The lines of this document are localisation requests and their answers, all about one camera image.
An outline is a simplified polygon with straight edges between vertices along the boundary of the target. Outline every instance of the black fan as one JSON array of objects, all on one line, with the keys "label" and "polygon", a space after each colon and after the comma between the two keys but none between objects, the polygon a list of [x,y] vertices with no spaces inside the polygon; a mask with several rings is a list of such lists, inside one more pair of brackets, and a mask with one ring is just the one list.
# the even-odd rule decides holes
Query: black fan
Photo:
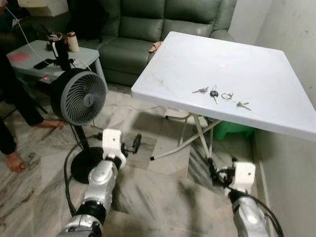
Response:
[{"label": "black fan", "polygon": [[101,147],[90,147],[82,125],[93,121],[101,112],[106,98],[105,82],[94,72],[83,69],[65,71],[50,86],[50,100],[54,113],[74,125],[83,151],[71,164],[72,176],[88,183],[88,175],[102,159]]}]

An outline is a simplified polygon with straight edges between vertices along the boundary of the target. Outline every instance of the table top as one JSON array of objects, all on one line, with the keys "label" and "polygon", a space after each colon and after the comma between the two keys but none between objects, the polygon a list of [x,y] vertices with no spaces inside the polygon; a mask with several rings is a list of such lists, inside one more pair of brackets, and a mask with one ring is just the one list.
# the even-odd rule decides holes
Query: table top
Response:
[{"label": "table top", "polygon": [[[217,105],[210,97],[216,85]],[[209,86],[206,94],[192,93]],[[233,101],[221,98],[233,92]],[[170,108],[316,141],[316,112],[280,50],[170,32],[132,87]],[[237,107],[248,102],[251,111]]]},{"label": "table top", "polygon": [[[53,51],[46,51],[45,46],[48,42],[43,40],[36,40],[30,43],[32,48],[35,50],[35,52],[42,57],[43,59],[55,59]],[[15,69],[17,73],[27,74],[35,77],[44,77],[46,75],[51,75],[58,77],[60,76],[64,71],[61,70],[60,67],[56,67],[53,64],[50,64],[49,66],[38,70],[33,68],[34,65],[40,63],[43,61],[43,59],[36,56],[36,54],[31,50],[31,48],[26,44],[9,54],[7,56],[14,55],[16,53],[25,53],[28,54],[30,57],[24,61],[21,62],[13,62],[11,61],[11,65]],[[90,49],[90,48],[83,48],[80,47],[80,51],[73,53],[69,52],[69,58],[77,59],[81,62],[84,62],[86,65],[90,65],[93,63],[97,58],[99,57],[99,51]],[[77,68],[85,69],[86,65],[83,63],[76,64]]]}]

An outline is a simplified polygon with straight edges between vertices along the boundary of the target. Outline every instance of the bottle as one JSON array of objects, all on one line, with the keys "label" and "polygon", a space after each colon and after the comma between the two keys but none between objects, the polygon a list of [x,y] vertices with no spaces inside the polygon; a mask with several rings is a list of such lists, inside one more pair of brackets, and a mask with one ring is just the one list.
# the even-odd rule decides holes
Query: bottle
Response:
[{"label": "bottle", "polygon": [[67,39],[68,39],[68,45],[69,45],[70,51],[71,52],[79,52],[80,48],[79,48],[79,45],[78,45],[78,40],[77,40],[76,33],[72,32],[72,31],[69,32],[67,34]]}]

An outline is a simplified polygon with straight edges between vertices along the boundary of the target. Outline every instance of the bare foot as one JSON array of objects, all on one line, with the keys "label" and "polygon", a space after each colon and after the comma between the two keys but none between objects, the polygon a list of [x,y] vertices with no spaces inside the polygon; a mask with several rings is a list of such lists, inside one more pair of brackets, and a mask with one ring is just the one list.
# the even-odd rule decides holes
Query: bare foot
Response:
[{"label": "bare foot", "polygon": [[24,161],[16,152],[6,155],[6,158],[7,165],[13,172],[20,173],[23,169],[25,169]]},{"label": "bare foot", "polygon": [[44,120],[43,122],[34,125],[34,127],[63,127],[64,122],[59,120]]}]

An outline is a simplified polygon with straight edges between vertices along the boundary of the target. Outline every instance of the cloth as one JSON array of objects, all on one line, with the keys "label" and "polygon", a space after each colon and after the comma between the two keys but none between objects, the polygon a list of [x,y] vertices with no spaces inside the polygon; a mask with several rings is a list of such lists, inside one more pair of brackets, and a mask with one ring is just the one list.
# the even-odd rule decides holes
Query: cloth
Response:
[{"label": "cloth", "polygon": [[[32,99],[24,91],[22,83],[16,78],[12,66],[1,48],[0,62],[0,90],[4,92],[5,97],[15,105],[28,125],[32,126],[43,122],[43,117],[36,110]],[[14,152],[15,148],[16,143],[12,134],[3,120],[0,119],[0,151],[8,155]]]},{"label": "cloth", "polygon": [[148,52],[150,52],[150,53],[156,52],[161,45],[162,45],[162,41],[158,41],[158,42],[154,43]]}]

